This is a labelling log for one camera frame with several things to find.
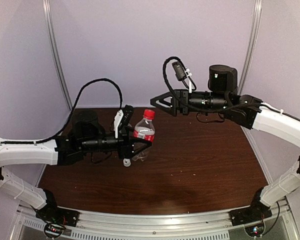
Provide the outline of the red label soda bottle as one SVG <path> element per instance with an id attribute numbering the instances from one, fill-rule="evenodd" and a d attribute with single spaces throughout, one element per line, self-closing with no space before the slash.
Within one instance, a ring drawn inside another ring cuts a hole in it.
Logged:
<path id="1" fill-rule="evenodd" d="M 149 140 L 149 141 L 153 142 L 154 137 L 155 137 L 155 127 L 153 125 L 153 120 L 146 119 L 146 118 L 144 118 L 144 115 L 143 115 L 143 119 L 141 121 L 139 121 L 134 127 L 133 136 L 136 138 L 141 138 L 141 139 L 145 139 L 145 140 Z M 146 159 L 132 159 L 132 160 L 143 162 Z"/>

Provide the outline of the red soda bottle cap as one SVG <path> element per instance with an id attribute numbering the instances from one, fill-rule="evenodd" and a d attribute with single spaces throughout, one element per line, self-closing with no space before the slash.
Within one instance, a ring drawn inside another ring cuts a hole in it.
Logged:
<path id="1" fill-rule="evenodd" d="M 155 112 L 151 109 L 145 109 L 143 113 L 143 117 L 148 120 L 153 120 L 155 118 Z"/>

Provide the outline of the white bottle cap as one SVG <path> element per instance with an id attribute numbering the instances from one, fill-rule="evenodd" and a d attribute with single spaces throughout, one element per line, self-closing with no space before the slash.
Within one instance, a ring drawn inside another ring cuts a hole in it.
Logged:
<path id="1" fill-rule="evenodd" d="M 131 166 L 131 160 L 128 158 L 123 159 L 123 166 L 124 167 L 130 167 Z"/>

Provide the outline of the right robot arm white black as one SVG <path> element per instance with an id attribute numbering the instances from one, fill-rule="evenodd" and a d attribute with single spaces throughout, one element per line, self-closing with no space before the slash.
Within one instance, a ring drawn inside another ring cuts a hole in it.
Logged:
<path id="1" fill-rule="evenodd" d="M 251 95 L 239 95 L 237 70 L 227 65 L 209 67 L 208 91 L 172 89 L 150 100 L 150 104 L 172 116 L 219 114 L 246 129 L 262 131 L 300 148 L 300 119 Z M 246 210 L 249 220 L 258 220 L 275 202 L 300 187 L 300 156 L 273 183 L 258 190 Z"/>

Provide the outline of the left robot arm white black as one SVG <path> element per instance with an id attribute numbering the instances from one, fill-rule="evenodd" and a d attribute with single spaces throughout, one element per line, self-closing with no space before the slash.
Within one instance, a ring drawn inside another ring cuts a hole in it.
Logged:
<path id="1" fill-rule="evenodd" d="M 87 154 L 117 152 L 125 165 L 139 153 L 149 148 L 153 133 L 137 132 L 129 125 L 132 110 L 119 110 L 113 121 L 113 131 L 106 132 L 93 110 L 77 113 L 71 120 L 71 130 L 66 136 L 58 134 L 50 140 L 13 141 L 0 138 L 0 189 L 24 201 L 51 222 L 62 218 L 52 192 L 37 188 L 15 176 L 5 167 L 9 165 L 45 164 L 68 166 Z"/>

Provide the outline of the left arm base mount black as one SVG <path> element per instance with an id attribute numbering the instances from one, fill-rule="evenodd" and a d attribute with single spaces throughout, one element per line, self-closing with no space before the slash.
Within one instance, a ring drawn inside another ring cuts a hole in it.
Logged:
<path id="1" fill-rule="evenodd" d="M 57 224 L 62 227 L 76 227 L 80 213 L 62 207 L 47 207 L 42 209 L 33 208 L 35 216 L 45 223 Z"/>

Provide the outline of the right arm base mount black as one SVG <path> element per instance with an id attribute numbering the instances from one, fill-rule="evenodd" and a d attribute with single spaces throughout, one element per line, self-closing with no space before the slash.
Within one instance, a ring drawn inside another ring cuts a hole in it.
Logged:
<path id="1" fill-rule="evenodd" d="M 259 207 L 252 206 L 234 209 L 229 212 L 232 226 L 260 222 L 265 218 L 270 218 L 272 215 L 273 214 L 269 208 L 261 209 Z"/>

